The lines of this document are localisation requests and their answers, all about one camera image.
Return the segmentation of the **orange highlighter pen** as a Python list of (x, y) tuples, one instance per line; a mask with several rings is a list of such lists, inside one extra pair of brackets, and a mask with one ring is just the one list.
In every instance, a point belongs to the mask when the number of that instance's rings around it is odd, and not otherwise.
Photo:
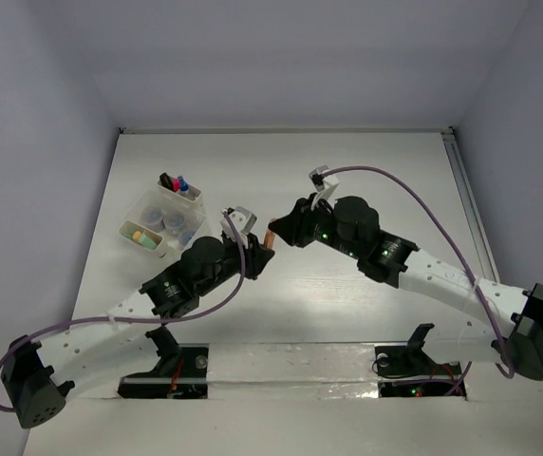
[(275, 232), (271, 229), (271, 224), (274, 222), (274, 218), (271, 218), (268, 222), (268, 226), (266, 228), (266, 232), (263, 239), (263, 246), (266, 249), (272, 250), (273, 244), (275, 241)]

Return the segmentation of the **paperclip jar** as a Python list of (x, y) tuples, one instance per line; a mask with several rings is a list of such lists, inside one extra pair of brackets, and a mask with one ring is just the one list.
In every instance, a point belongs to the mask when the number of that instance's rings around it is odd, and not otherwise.
[(142, 225), (148, 230), (154, 233), (162, 232), (164, 228), (163, 224), (163, 211), (157, 206), (147, 206), (140, 214), (140, 221)]
[(186, 219), (180, 212), (168, 212), (163, 216), (163, 224), (165, 230), (177, 236), (185, 228)]

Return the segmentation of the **green marker cap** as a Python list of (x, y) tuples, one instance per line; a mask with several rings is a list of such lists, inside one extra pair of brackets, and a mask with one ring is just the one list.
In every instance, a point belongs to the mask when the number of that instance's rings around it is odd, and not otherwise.
[(157, 243), (151, 239), (149, 236), (147, 236), (146, 233), (142, 232), (139, 236), (139, 240), (138, 240), (138, 243), (148, 249), (148, 250), (151, 250), (151, 251), (154, 251), (157, 249), (158, 245)]

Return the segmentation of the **clear blue spray bottle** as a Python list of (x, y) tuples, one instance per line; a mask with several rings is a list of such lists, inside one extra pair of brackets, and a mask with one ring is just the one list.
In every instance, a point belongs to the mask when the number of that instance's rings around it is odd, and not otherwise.
[(187, 181), (182, 176), (178, 176), (177, 183), (178, 183), (178, 192), (184, 197), (187, 197), (190, 194), (190, 186), (187, 183)]

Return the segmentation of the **pink black highlighter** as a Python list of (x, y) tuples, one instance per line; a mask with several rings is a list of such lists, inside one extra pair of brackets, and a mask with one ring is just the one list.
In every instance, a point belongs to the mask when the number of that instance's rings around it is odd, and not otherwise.
[(170, 177), (167, 173), (162, 173), (159, 175), (159, 185), (173, 193), (180, 190), (180, 183), (178, 180)]

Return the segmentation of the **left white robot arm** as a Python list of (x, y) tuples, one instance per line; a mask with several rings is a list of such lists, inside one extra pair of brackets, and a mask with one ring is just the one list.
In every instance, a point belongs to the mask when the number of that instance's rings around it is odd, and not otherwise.
[(192, 314), (203, 296), (233, 277), (257, 279), (273, 256), (253, 234), (243, 247), (226, 235), (201, 237), (102, 321), (14, 340), (1, 381), (20, 427), (42, 425), (69, 400), (123, 374), (130, 349), (145, 352), (150, 370), (142, 377), (176, 379), (185, 361), (166, 320)]

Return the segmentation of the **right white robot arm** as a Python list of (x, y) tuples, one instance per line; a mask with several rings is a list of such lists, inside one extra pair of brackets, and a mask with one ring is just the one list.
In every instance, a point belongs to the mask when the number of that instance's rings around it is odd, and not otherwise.
[(390, 234), (378, 212), (355, 196), (334, 205), (299, 199), (291, 212), (269, 224), (289, 246), (304, 248), (318, 241), (355, 259), (367, 278), (445, 304), (484, 329), (463, 329), (453, 340), (441, 338), (429, 323), (416, 333), (423, 337), (404, 350), (406, 365), (426, 372), (439, 361), (502, 362), (515, 374), (543, 381), (543, 285), (530, 290), (506, 286), (439, 260), (414, 242)]

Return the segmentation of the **white perforated organizer box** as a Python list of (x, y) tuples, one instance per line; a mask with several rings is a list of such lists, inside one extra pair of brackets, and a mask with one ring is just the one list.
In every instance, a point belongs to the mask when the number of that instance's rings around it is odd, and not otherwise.
[(179, 258), (210, 234), (201, 190), (182, 176), (160, 175), (127, 211), (118, 234), (150, 257)]

